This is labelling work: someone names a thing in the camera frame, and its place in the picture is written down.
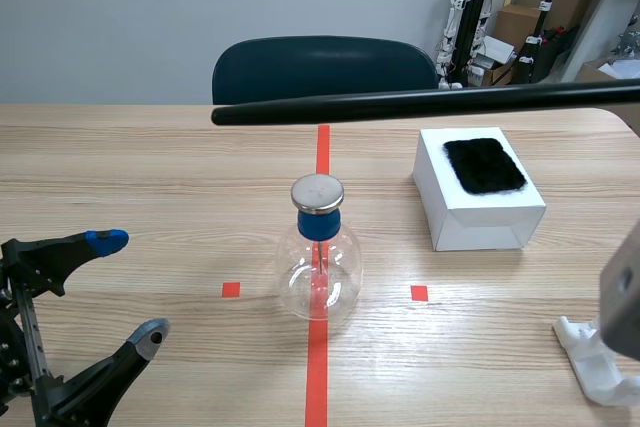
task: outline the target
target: blue rubber stopper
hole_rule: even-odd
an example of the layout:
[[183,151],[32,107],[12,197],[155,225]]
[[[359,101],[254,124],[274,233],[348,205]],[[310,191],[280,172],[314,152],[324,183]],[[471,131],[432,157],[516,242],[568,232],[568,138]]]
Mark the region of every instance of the blue rubber stopper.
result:
[[298,211],[298,231],[306,239],[322,242],[335,237],[339,230],[339,209],[328,214],[305,214]]

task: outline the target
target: dark green chair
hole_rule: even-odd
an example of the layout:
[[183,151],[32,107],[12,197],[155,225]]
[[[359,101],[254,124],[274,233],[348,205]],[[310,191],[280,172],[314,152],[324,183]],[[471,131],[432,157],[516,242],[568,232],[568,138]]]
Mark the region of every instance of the dark green chair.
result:
[[359,37],[274,37],[227,49],[212,79],[213,103],[241,104],[313,95],[436,89],[422,50]]

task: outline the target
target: glass flask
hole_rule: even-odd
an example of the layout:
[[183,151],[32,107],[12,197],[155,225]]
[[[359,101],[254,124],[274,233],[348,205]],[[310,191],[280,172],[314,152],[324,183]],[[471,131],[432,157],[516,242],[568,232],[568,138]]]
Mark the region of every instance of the glass flask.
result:
[[341,223],[342,183],[330,175],[307,175],[293,184],[291,199],[298,222],[278,245],[280,297],[302,318],[344,319],[362,286],[362,255],[357,237]]

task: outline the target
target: black sponge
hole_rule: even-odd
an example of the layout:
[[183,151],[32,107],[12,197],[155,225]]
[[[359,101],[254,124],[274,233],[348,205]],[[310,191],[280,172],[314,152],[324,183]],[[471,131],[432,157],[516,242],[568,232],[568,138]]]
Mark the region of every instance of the black sponge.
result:
[[518,190],[527,183],[496,139],[454,140],[444,148],[462,188],[470,194]]

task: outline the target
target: blue fingertip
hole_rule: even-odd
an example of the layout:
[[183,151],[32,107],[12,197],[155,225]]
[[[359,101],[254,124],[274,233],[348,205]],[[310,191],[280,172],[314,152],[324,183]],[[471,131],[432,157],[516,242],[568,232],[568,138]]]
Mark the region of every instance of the blue fingertip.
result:
[[89,230],[85,239],[98,256],[106,257],[124,249],[129,242],[129,234],[124,230],[113,229],[106,236],[102,233],[98,236],[98,232]]

